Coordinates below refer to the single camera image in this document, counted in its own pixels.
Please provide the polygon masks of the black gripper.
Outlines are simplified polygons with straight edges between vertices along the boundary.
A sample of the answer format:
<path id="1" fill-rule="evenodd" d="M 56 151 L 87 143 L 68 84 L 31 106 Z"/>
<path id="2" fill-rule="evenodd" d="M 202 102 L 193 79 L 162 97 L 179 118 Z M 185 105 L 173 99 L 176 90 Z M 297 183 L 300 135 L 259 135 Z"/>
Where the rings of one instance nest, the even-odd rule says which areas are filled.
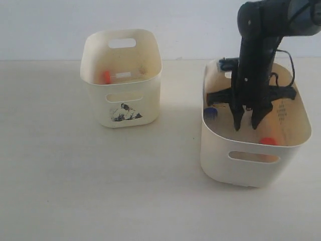
<path id="1" fill-rule="evenodd" d="M 279 40 L 241 41 L 238 72 L 231 72 L 230 87 L 206 95 L 206 103 L 227 103 L 233 116 L 234 129 L 239 131 L 244 108 L 252 110 L 251 125 L 256 130 L 273 110 L 272 102 L 296 98 L 295 77 L 287 85 L 279 84 L 279 75 L 272 71 Z"/>

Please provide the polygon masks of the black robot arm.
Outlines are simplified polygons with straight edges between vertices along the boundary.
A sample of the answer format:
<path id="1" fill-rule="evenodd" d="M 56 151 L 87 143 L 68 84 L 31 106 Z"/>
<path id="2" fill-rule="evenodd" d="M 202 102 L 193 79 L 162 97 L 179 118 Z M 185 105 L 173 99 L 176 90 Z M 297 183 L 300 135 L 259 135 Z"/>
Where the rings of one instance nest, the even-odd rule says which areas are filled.
<path id="1" fill-rule="evenodd" d="M 218 61 L 219 71 L 231 72 L 230 87 L 206 95 L 207 105 L 229 105 L 236 131 L 246 110 L 252 112 L 251 126 L 257 129 L 274 101 L 296 98 L 294 80 L 280 85 L 272 65 L 283 38 L 320 32 L 320 1 L 245 2 L 238 10 L 237 26 L 239 56 Z"/>

